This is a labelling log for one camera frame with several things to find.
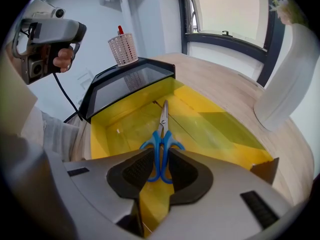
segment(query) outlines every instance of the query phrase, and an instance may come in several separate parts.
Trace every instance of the pen holder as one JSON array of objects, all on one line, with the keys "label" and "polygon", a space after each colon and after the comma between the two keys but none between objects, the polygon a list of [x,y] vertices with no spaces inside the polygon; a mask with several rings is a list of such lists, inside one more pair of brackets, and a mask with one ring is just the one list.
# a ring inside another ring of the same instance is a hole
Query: pen holder
[{"label": "pen holder", "polygon": [[125,66],[138,60],[134,39],[131,33],[117,35],[108,41],[118,66]]}]

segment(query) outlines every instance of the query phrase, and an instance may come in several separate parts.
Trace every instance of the wooden table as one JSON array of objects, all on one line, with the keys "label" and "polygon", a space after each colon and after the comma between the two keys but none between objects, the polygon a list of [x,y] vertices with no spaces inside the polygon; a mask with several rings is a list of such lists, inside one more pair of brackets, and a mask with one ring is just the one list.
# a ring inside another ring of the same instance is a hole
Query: wooden table
[{"label": "wooden table", "polygon": [[254,104],[264,88],[230,68],[182,53],[154,58],[175,65],[176,79],[204,95],[233,115],[251,131],[279,165],[273,188],[295,205],[308,198],[314,175],[310,147],[291,119],[276,131],[268,131],[257,120]]}]

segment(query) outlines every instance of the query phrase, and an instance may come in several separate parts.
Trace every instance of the person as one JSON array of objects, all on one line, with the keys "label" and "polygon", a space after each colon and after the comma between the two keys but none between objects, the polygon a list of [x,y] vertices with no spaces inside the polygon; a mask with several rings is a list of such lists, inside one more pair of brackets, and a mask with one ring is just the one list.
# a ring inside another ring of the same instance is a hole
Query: person
[{"label": "person", "polygon": [[[11,42],[6,45],[6,55],[21,77],[21,60],[13,56],[11,47]],[[53,64],[60,68],[61,73],[65,73],[68,71],[73,55],[71,47],[63,48],[58,52],[58,57],[53,59]],[[90,125],[80,121],[77,116],[69,123],[64,123],[34,106],[23,125],[20,136],[39,144],[45,150],[58,153],[64,162],[69,162],[91,158],[89,130]]]}]

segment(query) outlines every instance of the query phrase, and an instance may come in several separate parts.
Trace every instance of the finger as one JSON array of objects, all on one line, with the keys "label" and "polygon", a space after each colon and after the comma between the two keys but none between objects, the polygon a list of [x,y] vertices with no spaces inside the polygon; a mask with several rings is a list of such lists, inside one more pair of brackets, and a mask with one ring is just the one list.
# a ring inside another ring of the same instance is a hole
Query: finger
[{"label": "finger", "polygon": [[62,48],[59,53],[58,57],[61,59],[70,59],[74,55],[74,51],[70,48]]},{"label": "finger", "polygon": [[59,68],[67,68],[71,64],[71,59],[62,59],[59,57],[55,57],[53,59],[53,65]]}]

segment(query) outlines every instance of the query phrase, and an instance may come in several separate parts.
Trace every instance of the gray fabric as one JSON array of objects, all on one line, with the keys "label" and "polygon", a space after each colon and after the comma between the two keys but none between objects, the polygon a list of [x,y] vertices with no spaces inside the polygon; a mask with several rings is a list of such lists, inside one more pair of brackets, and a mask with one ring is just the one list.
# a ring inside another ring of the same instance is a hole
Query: gray fabric
[{"label": "gray fabric", "polygon": [[43,119],[43,148],[61,155],[64,162],[71,160],[79,127],[62,122],[42,112]]}]

